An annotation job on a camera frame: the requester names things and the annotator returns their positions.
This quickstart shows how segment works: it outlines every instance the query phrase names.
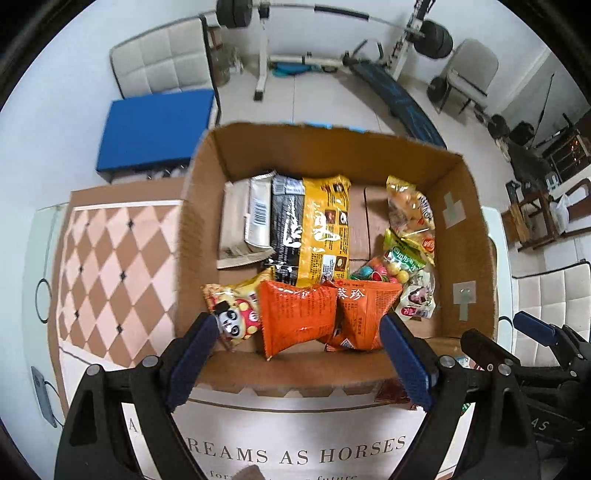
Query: barcode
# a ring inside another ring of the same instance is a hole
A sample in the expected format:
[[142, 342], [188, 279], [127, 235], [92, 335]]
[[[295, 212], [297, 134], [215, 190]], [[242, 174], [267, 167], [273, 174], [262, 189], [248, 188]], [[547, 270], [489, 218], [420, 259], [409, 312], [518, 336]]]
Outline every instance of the barcode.
[[259, 200], [254, 201], [253, 212], [252, 212], [252, 223], [255, 225], [265, 225], [267, 223], [267, 204], [260, 202]]

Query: screw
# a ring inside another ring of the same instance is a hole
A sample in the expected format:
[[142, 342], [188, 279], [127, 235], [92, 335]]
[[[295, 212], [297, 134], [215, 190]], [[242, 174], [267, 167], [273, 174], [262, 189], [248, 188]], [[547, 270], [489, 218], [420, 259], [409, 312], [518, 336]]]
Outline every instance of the screw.
[[158, 364], [158, 357], [156, 355], [148, 355], [142, 360], [142, 365], [145, 367], [155, 367]]
[[456, 361], [452, 356], [443, 355], [439, 358], [439, 364], [445, 368], [451, 368], [456, 364]]
[[100, 372], [100, 365], [97, 364], [91, 365], [86, 369], [86, 373], [91, 377], [96, 375], [98, 372]]
[[508, 377], [509, 375], [511, 375], [511, 367], [509, 367], [509, 365], [500, 364], [497, 368], [498, 368], [499, 373], [501, 375], [504, 375], [506, 377]]

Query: white chair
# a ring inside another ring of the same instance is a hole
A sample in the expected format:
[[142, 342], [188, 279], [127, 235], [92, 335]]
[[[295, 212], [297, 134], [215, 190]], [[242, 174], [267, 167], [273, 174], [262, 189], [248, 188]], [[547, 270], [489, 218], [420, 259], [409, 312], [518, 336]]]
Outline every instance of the white chair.
[[[591, 327], [591, 264], [575, 265], [512, 278], [513, 312], [523, 310], [543, 322], [570, 326], [589, 340]], [[549, 347], [513, 329], [512, 353], [525, 367], [557, 367]]]
[[111, 67], [123, 98], [213, 90], [212, 127], [219, 125], [222, 113], [212, 63], [212, 49], [218, 47], [215, 36], [209, 34], [205, 17], [185, 18], [114, 46]]

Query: candy bag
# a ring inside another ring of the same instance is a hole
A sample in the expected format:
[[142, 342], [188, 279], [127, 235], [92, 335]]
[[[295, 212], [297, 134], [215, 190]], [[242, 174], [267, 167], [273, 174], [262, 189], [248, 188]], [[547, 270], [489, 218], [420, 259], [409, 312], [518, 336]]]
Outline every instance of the candy bag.
[[273, 276], [271, 267], [239, 284], [209, 283], [202, 287], [207, 309], [215, 315], [220, 338], [227, 348], [232, 349], [260, 330], [258, 288]]
[[435, 279], [430, 273], [421, 270], [411, 277], [404, 287], [396, 313], [402, 320], [412, 317], [431, 318], [435, 310]]
[[427, 197], [415, 185], [392, 175], [386, 182], [390, 227], [435, 265], [435, 222]]
[[349, 272], [349, 188], [341, 176], [329, 179], [273, 179], [271, 246], [266, 263], [275, 279], [298, 287], [346, 278]]
[[324, 284], [337, 290], [336, 330], [331, 337], [321, 339], [326, 350], [382, 348], [379, 321], [400, 296], [402, 285], [341, 279]]
[[425, 266], [421, 254], [402, 243], [390, 229], [384, 235], [384, 254], [373, 257], [355, 271], [354, 280], [374, 280], [404, 285], [415, 272]]
[[335, 329], [336, 288], [299, 288], [275, 281], [259, 287], [262, 338], [267, 360], [296, 343], [316, 340]]

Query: small package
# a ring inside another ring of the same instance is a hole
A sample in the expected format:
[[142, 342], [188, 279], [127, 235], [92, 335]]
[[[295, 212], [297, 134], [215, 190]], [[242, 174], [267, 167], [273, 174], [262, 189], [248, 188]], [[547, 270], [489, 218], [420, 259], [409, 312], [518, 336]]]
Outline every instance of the small package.
[[425, 266], [421, 254], [404, 244], [390, 229], [384, 235], [384, 254], [373, 257], [355, 271], [354, 280], [374, 280], [404, 285], [408, 279]]
[[350, 181], [273, 179], [271, 246], [276, 280], [308, 287], [349, 271]]
[[337, 290], [338, 306], [335, 332], [331, 337], [322, 339], [326, 343], [326, 350], [382, 348], [379, 322], [398, 300], [402, 285], [341, 279], [325, 285]]
[[327, 336], [335, 329], [336, 288], [298, 288], [275, 281], [259, 287], [262, 337], [267, 360], [296, 343]]
[[386, 182], [390, 227], [435, 265], [435, 222], [427, 197], [415, 185], [392, 175]]
[[434, 292], [434, 276], [425, 270], [417, 272], [404, 287], [396, 313], [402, 320], [410, 320], [412, 317], [431, 318], [435, 310]]
[[203, 286], [207, 308], [217, 318], [220, 338], [226, 347], [232, 349], [260, 330], [258, 288], [273, 275], [271, 267], [236, 285]]
[[227, 182], [222, 210], [218, 268], [238, 267], [270, 257], [271, 182], [275, 172]]

